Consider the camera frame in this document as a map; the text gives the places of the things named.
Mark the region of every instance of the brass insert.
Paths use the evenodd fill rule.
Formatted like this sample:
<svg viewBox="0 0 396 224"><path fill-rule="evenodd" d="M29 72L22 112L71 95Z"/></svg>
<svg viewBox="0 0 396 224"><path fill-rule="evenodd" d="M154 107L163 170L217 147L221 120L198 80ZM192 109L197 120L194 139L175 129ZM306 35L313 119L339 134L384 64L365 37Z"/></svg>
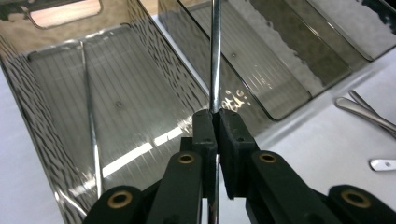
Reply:
<svg viewBox="0 0 396 224"><path fill-rule="evenodd" d="M194 161L194 157L190 154L183 154L178 157L178 162L183 163L183 164L189 164Z"/></svg>
<svg viewBox="0 0 396 224"><path fill-rule="evenodd" d="M107 205L111 208L118 209L128 205L132 201L132 194L126 190L119 190L107 201Z"/></svg>
<svg viewBox="0 0 396 224"><path fill-rule="evenodd" d="M263 162L268 162L268 163L276 162L276 157L269 153L262 153L262 154L260 154L259 158Z"/></svg>
<svg viewBox="0 0 396 224"><path fill-rule="evenodd" d="M370 200L363 194L353 189L347 189L341 192L341 197L347 202L359 208L368 208L371 206Z"/></svg>

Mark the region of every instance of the white countertop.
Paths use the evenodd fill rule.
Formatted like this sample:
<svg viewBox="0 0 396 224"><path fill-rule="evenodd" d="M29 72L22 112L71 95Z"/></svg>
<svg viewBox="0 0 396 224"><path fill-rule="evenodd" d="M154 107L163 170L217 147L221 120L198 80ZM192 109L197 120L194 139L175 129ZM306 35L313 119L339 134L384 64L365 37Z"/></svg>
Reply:
<svg viewBox="0 0 396 224"><path fill-rule="evenodd" d="M332 103L354 89L381 116L396 122L395 60L396 49L258 136L259 146L282 155L313 189L327 194L330 186L354 185L396 210L396 172L376 173L368 165L370 159L396 159L396 141ZM0 73L0 223L62 223L20 110ZM243 223L244 201L227 203L224 193L222 188L220 223Z"/></svg>

